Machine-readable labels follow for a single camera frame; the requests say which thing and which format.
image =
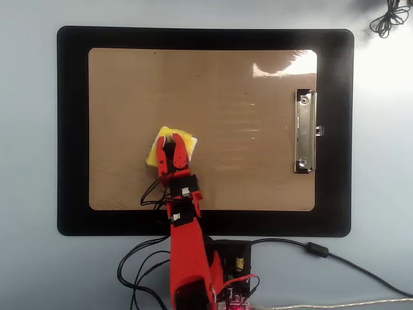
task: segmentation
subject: yellow component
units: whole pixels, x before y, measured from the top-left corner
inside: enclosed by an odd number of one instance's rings
[[[244,269],[244,258],[243,257],[242,258],[237,257],[235,265],[236,265],[238,271],[242,271]]]
[[[183,141],[185,142],[186,151],[188,152],[189,160],[191,160],[191,156],[194,151],[195,144],[197,143],[197,139],[192,137],[191,134],[183,130],[171,129],[166,126],[163,126],[161,130],[158,132],[155,142],[154,144],[152,144],[152,148],[150,149],[148,157],[145,160],[149,166],[157,167],[157,155],[156,155],[157,139],[161,136],[166,136],[166,140],[169,140],[171,139],[172,134],[179,134],[182,137]]]

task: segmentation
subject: black cable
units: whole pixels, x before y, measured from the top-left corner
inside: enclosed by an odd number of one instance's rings
[[[408,19],[408,5],[399,6],[400,0],[387,0],[387,12],[370,23],[370,29],[379,37],[388,37],[393,26],[403,25]]]
[[[123,266],[125,264],[125,262],[136,252],[144,249],[145,247],[150,247],[151,245],[157,244],[159,242],[165,241],[166,239],[168,239],[169,236],[165,236],[162,238],[157,238],[157,239],[153,239],[153,240],[148,240],[145,242],[142,242],[140,244],[138,244],[137,246],[135,246],[132,250],[130,250],[120,261],[119,265],[117,266],[117,279],[119,280],[119,282],[121,282],[122,285],[129,287],[131,289],[136,289],[138,291],[144,291],[148,294],[151,294],[156,301],[158,302],[159,306],[161,307],[162,310],[168,310],[168,308],[166,308],[165,304],[163,303],[162,299],[159,297],[159,295],[153,290],[150,289],[149,287],[145,287],[145,286],[139,286],[139,285],[135,285],[135,283],[130,283],[128,281],[126,281],[123,278],[122,275],[122,269]]]
[[[294,240],[289,240],[289,239],[281,239],[281,238],[263,238],[263,239],[257,239],[251,242],[248,242],[245,245],[245,251],[254,244],[257,243],[262,243],[262,242],[281,242],[281,243],[289,243],[289,244],[293,244],[293,245],[297,245],[300,247],[305,248],[305,250],[313,255],[316,256],[320,256],[323,258],[327,258],[327,257],[332,257],[335,258],[336,260],[339,260],[340,262],[349,265],[350,267],[361,271],[362,273],[364,273],[365,275],[375,279],[376,281],[378,281],[379,283],[383,284],[384,286],[386,286],[387,288],[391,289],[394,292],[397,292],[403,296],[406,296],[408,298],[413,298],[413,294],[410,294],[408,292],[404,292],[396,287],[394,287],[393,285],[389,284],[387,281],[384,281],[382,278],[380,278],[379,276],[375,275],[374,273],[371,273],[370,271],[356,265],[355,263],[350,262],[349,260],[346,260],[338,255],[332,254],[328,251],[328,249],[326,247],[323,247],[322,245],[318,245],[312,242],[308,242],[307,244],[301,243],[301,242],[297,242]]]
[[[142,262],[141,267],[139,268],[139,270],[138,270],[138,272],[137,272],[137,274],[136,274],[136,277],[135,277],[134,291],[133,291],[133,293],[132,293],[132,299],[131,299],[131,301],[130,301],[130,310],[132,310],[134,303],[135,303],[136,309],[139,310],[139,307],[137,306],[137,300],[136,300],[136,287],[139,285],[139,283],[141,282],[141,280],[142,280],[142,278],[143,278],[144,276],[146,276],[148,273],[152,272],[154,269],[156,269],[156,268],[158,267],[158,264],[155,265],[156,267],[155,267],[155,266],[152,266],[152,268],[150,268],[147,272],[145,272],[144,275],[143,275],[139,280],[138,280],[138,278],[139,278],[139,275],[141,274],[142,268],[143,268],[144,264],[146,263],[146,261],[147,261],[149,258],[151,258],[153,255],[158,254],[158,253],[168,253],[168,254],[170,254],[170,251],[162,251],[162,250],[161,250],[161,251],[153,252],[152,254],[149,254],[149,255],[145,258],[145,260]]]
[[[242,302],[239,304],[239,306],[237,307],[238,309],[242,309],[243,304],[244,304],[244,303],[248,300],[248,298],[250,298],[251,295],[254,294],[255,291],[257,290],[257,287],[258,287],[258,285],[259,285],[259,283],[260,283],[258,276],[257,276],[257,279],[258,279],[258,283],[256,284],[256,286],[254,286],[254,288],[253,288],[252,290],[250,290],[250,291],[248,292],[247,295],[245,295],[243,301],[242,301]]]
[[[401,295],[403,295],[403,296],[406,296],[406,297],[408,297],[408,298],[413,298],[413,294],[410,294],[410,293],[408,293],[408,292],[404,292],[404,291],[398,289],[397,287],[394,287],[393,285],[391,285],[391,284],[388,283],[387,281],[384,281],[384,280],[383,280],[382,278],[380,278],[379,276],[376,276],[374,273],[371,273],[370,271],[368,271],[368,270],[366,270],[366,269],[364,269],[364,268],[356,265],[355,263],[352,263],[352,262],[350,262],[349,260],[346,260],[345,258],[342,258],[342,257],[340,257],[340,256],[338,256],[338,255],[335,255],[335,254],[332,254],[332,253],[329,253],[328,255],[329,255],[329,257],[333,257],[333,258],[335,258],[336,260],[339,260],[340,262],[342,262],[342,263],[344,263],[344,264],[347,264],[347,265],[349,265],[349,266],[357,269],[358,271],[361,271],[362,273],[368,275],[369,277],[375,279],[376,281],[380,282],[380,283],[383,284],[384,286],[388,287],[388,288],[391,289],[392,291],[395,291],[395,292],[397,292],[397,293],[399,293],[399,294],[401,294]]]

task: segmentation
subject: sponge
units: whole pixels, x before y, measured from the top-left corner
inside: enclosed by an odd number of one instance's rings
[[[167,126],[163,126],[159,130],[159,132],[157,133],[155,142],[154,142],[154,144],[152,144],[152,148],[150,149],[148,157],[146,158],[146,163],[149,166],[157,167],[157,155],[156,155],[156,149],[157,149],[156,142],[157,142],[157,139],[161,136],[166,136],[166,140],[170,140],[172,134],[179,134],[182,137],[183,141],[185,142],[186,151],[188,152],[189,160],[191,160],[191,156],[192,156],[192,153],[194,151],[195,145],[197,143],[197,139],[192,137],[191,134],[189,134],[189,133],[187,133],[183,130],[171,129]]]

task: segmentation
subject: table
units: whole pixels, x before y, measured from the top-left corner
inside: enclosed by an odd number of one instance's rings
[[[413,292],[409,173],[413,17],[388,39],[380,39],[366,28],[385,12],[385,1],[371,9],[358,7],[359,2],[3,2],[0,308],[127,309],[131,292],[117,282],[116,267],[130,248],[146,239],[69,238],[56,229],[56,32],[64,25],[350,29],[356,38],[352,231],[342,239],[302,241],[325,245]],[[127,278],[134,276],[140,258],[125,266]],[[288,245],[255,246],[252,270],[261,274],[261,285],[252,299],[256,304],[336,304],[400,297],[338,262],[305,255]],[[166,266],[146,283],[169,304],[167,278]],[[142,309],[157,309],[149,296],[139,296]],[[393,309],[411,307],[392,305]]]

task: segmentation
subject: cardboard sheet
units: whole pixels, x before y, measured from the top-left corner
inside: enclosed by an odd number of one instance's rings
[[[314,173],[294,174],[294,94],[316,90],[316,65],[308,50],[93,48],[91,208],[144,209],[157,178],[145,158],[166,125],[198,139],[190,168],[202,209],[311,210]]]

